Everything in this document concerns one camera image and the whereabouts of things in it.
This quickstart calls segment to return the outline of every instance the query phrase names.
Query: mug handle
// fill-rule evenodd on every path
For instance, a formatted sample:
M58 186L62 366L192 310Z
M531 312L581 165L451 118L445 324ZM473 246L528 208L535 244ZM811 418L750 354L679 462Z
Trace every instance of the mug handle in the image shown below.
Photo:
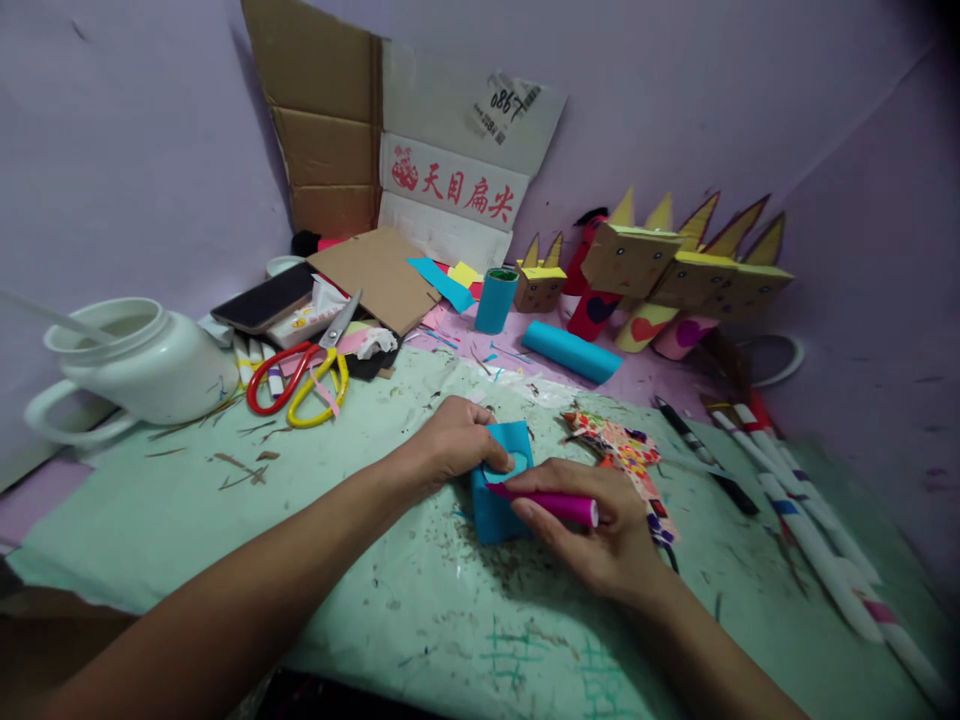
M72 380L61 380L57 384L51 385L27 404L26 410L23 411L23 419L33 430L62 445L101 443L129 430L139 422L133 415L125 412L121 413L116 420L89 432L67 432L48 423L47 413L50 412L50 409L80 389L80 386Z

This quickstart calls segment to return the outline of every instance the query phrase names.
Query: craft table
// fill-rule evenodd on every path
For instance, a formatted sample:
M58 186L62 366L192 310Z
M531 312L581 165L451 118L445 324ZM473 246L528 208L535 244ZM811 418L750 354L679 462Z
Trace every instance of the craft table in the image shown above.
M245 432L265 419L241 403L216 423L157 440L150 438L158 428L135 428L83 458L95 472L8 561L28 585L144 613L399 445L450 394L492 406L501 421L525 419L537 461L595 462L577 443L560 443L558 412L574 401L687 452L650 408L509 370L494 383L473 361L407 347L390 380L351 383L340 417L320 427L272 432L285 427L278 417ZM695 430L728 470L754 476L726 435ZM947 620L896 531L844 489L846 478L826 477L825 458L794 449L887 581L887 602L945 667L945 650L932 638L948 637ZM258 461L264 450L280 457ZM217 453L266 465L264 482L230 485L243 471ZM809 598L800 594L768 535L777 520L756 484L746 489L762 512L747 519L706 475L669 463L652 475L683 535L676 554L684 580L811 717L933 716L891 652L854 635L795 555ZM684 715L614 607L583 590L535 541L480 547L469 514L465 480L407 513L344 576L285 662L455 717Z

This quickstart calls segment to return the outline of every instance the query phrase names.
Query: blue paper roll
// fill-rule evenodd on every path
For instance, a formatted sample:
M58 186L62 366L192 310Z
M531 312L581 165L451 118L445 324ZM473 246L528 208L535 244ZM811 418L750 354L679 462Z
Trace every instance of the blue paper roll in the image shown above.
M477 321L474 327L487 335L496 335L503 330L507 322L507 313L517 294L520 273L504 268L487 270L483 279L483 293L480 295L480 307L477 308Z
M620 369L623 358L608 350L581 340L560 328L534 320L523 336L523 344L558 362L565 368L603 385Z

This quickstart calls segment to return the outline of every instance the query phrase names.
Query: pink glue stick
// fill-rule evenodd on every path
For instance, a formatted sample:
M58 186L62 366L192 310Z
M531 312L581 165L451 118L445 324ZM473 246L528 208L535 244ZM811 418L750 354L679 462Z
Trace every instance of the pink glue stick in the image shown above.
M487 483L487 490L498 497L515 500L522 497L533 500L537 505L561 520L569 520L580 525L595 528L600 523L600 511L597 501L582 495L561 495L560 493L510 492L500 483Z

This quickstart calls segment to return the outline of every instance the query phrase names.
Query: hand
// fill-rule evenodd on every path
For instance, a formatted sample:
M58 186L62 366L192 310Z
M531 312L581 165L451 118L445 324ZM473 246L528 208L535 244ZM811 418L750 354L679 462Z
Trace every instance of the hand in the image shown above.
M444 398L433 417L395 451L404 467L429 493L444 483L486 462L497 472L509 472L514 461L493 439L487 425L497 420L493 413L469 400Z
M516 493L585 495L597 501L600 524L586 535L571 532L532 500L511 503L520 519L597 595L645 611L675 587L677 576L650 538L646 504L619 470L550 458L510 478L506 486Z

